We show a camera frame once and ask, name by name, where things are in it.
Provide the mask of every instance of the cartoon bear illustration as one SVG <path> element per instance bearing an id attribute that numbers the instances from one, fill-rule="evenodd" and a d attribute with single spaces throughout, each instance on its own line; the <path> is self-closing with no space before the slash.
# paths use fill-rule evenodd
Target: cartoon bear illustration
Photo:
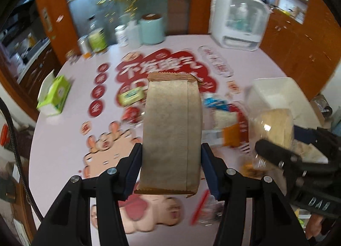
<path id="1" fill-rule="evenodd" d="M 119 201 L 118 204 L 126 234 L 150 232 L 157 224 L 174 226 L 183 217 L 181 202 L 174 197 L 133 193 L 125 202 Z M 91 207 L 91 223 L 98 228 L 96 205 Z"/>
<path id="2" fill-rule="evenodd" d="M 110 123 L 109 133 L 102 133 L 98 140 L 94 135 L 87 139 L 89 153 L 84 156 L 84 178 L 99 176 L 105 170 L 115 167 L 119 160 L 129 156 L 135 143 L 141 143 L 142 139 L 134 136 L 133 130 L 122 131 L 120 123 Z"/>

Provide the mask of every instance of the green tissue box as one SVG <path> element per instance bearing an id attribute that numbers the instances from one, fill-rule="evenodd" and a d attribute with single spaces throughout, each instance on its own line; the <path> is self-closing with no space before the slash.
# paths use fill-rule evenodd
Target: green tissue box
<path id="1" fill-rule="evenodd" d="M 71 84 L 64 76 L 54 77 L 48 74 L 40 87 L 37 109 L 47 115 L 57 115 L 63 111 Z"/>

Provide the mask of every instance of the white jar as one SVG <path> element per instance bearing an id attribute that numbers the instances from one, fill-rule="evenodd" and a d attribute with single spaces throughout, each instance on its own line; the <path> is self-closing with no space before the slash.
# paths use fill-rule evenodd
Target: white jar
<path id="1" fill-rule="evenodd" d="M 125 25 L 119 25 L 118 27 L 115 28 L 116 40 L 120 48 L 128 45 L 128 38 L 126 35 L 125 28 L 126 28 Z"/>

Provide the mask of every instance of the teal canister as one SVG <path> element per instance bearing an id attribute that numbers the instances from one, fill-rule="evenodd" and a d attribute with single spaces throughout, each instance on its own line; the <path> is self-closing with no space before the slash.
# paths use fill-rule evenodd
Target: teal canister
<path id="1" fill-rule="evenodd" d="M 139 24 L 143 44 L 155 45 L 165 40 L 163 19 L 160 14 L 143 15 Z"/>

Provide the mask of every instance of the brown lid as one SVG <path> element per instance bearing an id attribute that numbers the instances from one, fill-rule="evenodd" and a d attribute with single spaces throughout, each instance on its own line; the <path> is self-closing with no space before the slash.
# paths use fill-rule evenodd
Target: brown lid
<path id="1" fill-rule="evenodd" d="M 144 19 L 144 20 L 157 20 L 157 19 L 160 19 L 161 17 L 162 17 L 161 14 L 150 13 L 150 14 L 143 15 L 142 19 Z"/>

